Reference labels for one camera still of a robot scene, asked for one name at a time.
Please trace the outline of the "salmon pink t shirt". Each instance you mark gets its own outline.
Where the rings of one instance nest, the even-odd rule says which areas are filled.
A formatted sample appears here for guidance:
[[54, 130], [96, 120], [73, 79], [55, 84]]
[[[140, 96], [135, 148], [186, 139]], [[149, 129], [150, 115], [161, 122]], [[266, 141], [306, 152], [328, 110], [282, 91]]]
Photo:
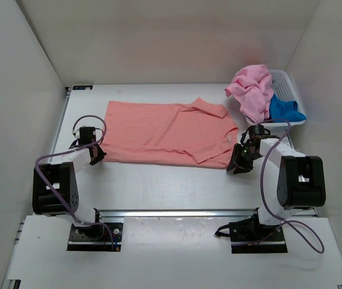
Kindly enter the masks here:
[[106, 161], [225, 169], [238, 126], [222, 104], [111, 101], [101, 147]]

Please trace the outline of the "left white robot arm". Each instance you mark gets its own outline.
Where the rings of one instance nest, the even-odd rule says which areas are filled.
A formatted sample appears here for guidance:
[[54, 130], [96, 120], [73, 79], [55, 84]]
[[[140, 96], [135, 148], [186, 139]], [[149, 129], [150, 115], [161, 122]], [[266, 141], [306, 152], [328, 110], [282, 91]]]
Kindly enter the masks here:
[[32, 207], [35, 214], [62, 217], [83, 227], [89, 239], [97, 240], [106, 231], [98, 210], [79, 199], [76, 174], [84, 166], [94, 166], [107, 155], [100, 147], [94, 126], [73, 132], [75, 141], [68, 151], [44, 155], [35, 162]]

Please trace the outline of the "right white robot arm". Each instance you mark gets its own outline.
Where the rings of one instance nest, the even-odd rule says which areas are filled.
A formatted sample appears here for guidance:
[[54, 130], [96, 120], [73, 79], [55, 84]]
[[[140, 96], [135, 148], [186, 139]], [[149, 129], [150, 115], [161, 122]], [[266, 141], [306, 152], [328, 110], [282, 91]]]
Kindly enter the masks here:
[[[227, 172], [235, 175], [249, 173], [253, 162], [262, 158], [260, 190], [263, 205], [247, 219], [249, 236], [262, 241], [292, 215], [322, 207], [326, 202], [323, 161], [317, 156], [307, 156], [282, 143], [282, 138], [272, 135], [263, 125], [248, 127], [234, 146]], [[264, 171], [268, 162], [278, 169], [276, 191], [264, 191]]]

